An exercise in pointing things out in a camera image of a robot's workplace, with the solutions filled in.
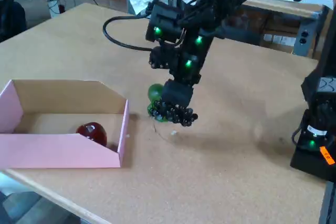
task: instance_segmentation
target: wooden table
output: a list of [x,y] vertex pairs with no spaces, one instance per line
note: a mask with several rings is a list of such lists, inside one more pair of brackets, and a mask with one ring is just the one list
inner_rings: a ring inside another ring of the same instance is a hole
[[[317,223],[325,182],[289,166],[306,107],[300,85],[316,61],[215,39],[191,103],[199,119],[156,123],[147,90],[169,74],[152,70],[147,52],[104,37],[103,22],[120,14],[84,4],[1,43],[0,86],[20,78],[111,86],[131,104],[124,168],[5,173],[92,223]],[[109,30],[153,47],[147,23]]]

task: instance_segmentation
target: floor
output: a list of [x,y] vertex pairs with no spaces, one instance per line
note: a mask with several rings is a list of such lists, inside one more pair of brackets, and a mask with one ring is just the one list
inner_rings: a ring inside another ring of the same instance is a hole
[[81,224],[80,218],[34,192],[11,194],[3,201],[9,221],[1,224]]
[[[47,0],[15,0],[19,2],[26,12],[27,26],[28,28],[34,27],[48,19],[50,19],[49,7]],[[119,10],[122,12],[127,11],[127,7],[124,3],[118,3],[110,0],[95,0],[98,5]],[[82,3],[92,3],[92,0],[60,0],[60,4],[65,6],[65,10],[71,9],[74,6]]]

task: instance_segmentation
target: pink box flap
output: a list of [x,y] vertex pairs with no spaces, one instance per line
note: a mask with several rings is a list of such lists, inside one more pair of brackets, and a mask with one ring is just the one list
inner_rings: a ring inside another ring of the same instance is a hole
[[120,167],[118,153],[79,134],[0,134],[0,141],[0,169]]
[[23,110],[13,81],[0,93],[0,133],[12,133],[20,123]]

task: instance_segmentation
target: red ball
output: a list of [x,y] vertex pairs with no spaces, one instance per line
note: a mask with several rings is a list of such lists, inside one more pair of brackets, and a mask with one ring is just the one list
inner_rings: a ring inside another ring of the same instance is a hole
[[99,123],[91,122],[81,125],[78,127],[76,133],[79,133],[104,147],[107,146],[106,131]]

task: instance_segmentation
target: cardboard tray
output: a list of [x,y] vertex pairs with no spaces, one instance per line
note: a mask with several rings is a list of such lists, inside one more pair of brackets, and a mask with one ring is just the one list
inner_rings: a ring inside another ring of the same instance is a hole
[[[11,80],[0,93],[0,169],[121,167],[129,104],[98,81]],[[78,126],[98,122],[103,147]]]

